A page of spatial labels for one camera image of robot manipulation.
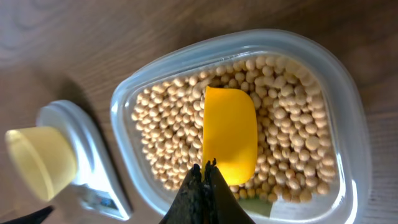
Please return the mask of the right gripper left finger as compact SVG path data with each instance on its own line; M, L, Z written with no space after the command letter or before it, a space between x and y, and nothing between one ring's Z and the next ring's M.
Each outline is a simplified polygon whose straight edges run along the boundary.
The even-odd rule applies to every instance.
M187 172L168 212L159 224L204 224L205 188L198 164Z

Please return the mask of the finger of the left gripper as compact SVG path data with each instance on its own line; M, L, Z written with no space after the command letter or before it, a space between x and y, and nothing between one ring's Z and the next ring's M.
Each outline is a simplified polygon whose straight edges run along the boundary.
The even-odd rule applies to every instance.
M1 224L41 224L54 210L53 206L48 206L29 215L2 222Z

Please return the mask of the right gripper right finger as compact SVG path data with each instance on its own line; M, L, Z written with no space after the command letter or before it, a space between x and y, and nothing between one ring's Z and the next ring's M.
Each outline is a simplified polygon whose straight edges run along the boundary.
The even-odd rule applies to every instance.
M209 224L254 224L230 191L216 159L205 165L202 192L204 196L204 223Z

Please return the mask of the yellow plastic bowl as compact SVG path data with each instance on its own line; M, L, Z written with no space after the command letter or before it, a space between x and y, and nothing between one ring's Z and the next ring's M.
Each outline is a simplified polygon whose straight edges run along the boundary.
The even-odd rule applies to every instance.
M75 153L60 131L49 126L8 130L9 157L31 192L51 201L75 178Z

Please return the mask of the yellow measuring scoop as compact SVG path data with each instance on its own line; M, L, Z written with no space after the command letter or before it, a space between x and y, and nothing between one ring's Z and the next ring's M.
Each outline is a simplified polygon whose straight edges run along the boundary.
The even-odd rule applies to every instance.
M247 93L206 88L202 149L202 166L215 161L228 185L240 185L252 177L257 163L257 118Z

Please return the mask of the white digital kitchen scale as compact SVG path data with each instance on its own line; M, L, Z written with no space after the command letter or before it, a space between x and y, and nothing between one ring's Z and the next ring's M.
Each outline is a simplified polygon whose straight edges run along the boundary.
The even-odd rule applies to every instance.
M57 129L72 146L78 170L71 184L80 205L117 220L130 219L132 208L90 116L71 101L57 100L40 109L36 125Z

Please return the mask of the pile of soybeans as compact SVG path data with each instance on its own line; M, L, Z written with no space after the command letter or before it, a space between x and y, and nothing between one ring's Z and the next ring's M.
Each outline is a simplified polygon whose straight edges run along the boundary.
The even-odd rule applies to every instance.
M140 92L131 119L154 177L177 190L203 158L206 87L247 93L257 114L257 164L231 186L238 200L308 202L335 180L328 115L319 84L283 56L260 55L153 85Z

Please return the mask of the clear plastic container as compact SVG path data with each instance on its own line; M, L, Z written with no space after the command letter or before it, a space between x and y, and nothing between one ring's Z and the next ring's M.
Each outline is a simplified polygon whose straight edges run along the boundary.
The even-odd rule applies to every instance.
M111 124L132 183L159 214L165 214L175 198L174 192L153 178L142 152L141 134L131 119L138 93L168 79L261 53L292 58L319 82L330 115L338 173L330 193L317 195L308 203L245 200L242 207L256 223L359 223L371 194L372 162L358 89L347 69L327 49L284 30L247 30L198 42L147 64L115 89Z

